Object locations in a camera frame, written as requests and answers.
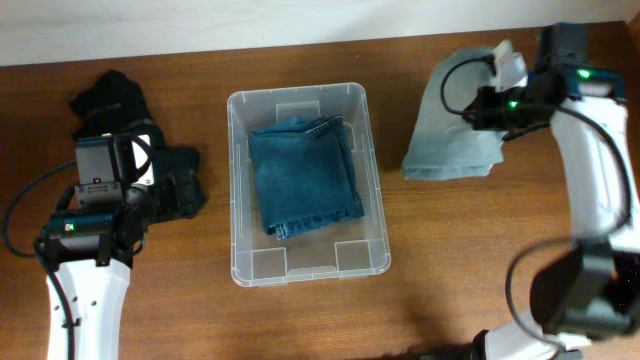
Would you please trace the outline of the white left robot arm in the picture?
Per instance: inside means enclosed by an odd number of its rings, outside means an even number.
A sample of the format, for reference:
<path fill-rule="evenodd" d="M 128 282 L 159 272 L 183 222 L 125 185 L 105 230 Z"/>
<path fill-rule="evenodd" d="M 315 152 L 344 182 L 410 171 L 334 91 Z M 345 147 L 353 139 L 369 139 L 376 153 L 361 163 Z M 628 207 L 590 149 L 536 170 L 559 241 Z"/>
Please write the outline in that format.
<path fill-rule="evenodd" d="M 204 205 L 194 168 L 151 165 L 142 175 L 78 170 L 36 239 L 47 273 L 50 359 L 115 359 L 133 260 L 150 226 Z"/>

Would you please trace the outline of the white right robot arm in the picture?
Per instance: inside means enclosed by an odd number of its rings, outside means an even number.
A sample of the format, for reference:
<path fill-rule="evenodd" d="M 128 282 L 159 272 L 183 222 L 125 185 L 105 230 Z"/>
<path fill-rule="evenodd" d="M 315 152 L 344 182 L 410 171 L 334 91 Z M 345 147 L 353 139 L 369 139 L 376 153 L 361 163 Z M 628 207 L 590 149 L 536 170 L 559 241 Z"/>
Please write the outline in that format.
<path fill-rule="evenodd" d="M 479 333 L 472 359 L 571 359 L 596 341 L 639 329 L 639 199 L 626 144 L 624 83 L 574 64 L 513 75 L 494 67 L 463 117 L 509 139 L 550 128 L 570 204 L 568 251 L 531 283 L 525 312 Z"/>

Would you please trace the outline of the dark blue jeans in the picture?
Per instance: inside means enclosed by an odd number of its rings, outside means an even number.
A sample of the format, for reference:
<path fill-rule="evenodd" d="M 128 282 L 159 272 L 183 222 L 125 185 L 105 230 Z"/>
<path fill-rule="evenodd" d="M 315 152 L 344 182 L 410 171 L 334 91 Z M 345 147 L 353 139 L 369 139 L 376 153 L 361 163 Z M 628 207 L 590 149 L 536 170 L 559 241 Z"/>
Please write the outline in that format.
<path fill-rule="evenodd" d="M 263 230 L 280 240 L 364 216 L 341 115 L 248 133 Z"/>

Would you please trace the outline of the light blue jeans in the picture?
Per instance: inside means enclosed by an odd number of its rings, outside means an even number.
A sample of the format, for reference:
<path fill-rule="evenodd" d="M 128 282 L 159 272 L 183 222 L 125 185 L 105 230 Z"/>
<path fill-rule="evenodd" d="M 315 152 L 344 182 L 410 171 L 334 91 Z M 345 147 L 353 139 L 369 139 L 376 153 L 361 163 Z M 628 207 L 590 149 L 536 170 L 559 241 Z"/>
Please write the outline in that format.
<path fill-rule="evenodd" d="M 458 50 L 435 65 L 424 90 L 408 152 L 402 161 L 407 180 L 442 181 L 483 177 L 504 161 L 502 132 L 478 131 L 460 116 L 449 113 L 441 100 L 463 110 L 477 89 L 492 77 L 485 63 L 463 62 L 489 55 L 489 48 Z"/>

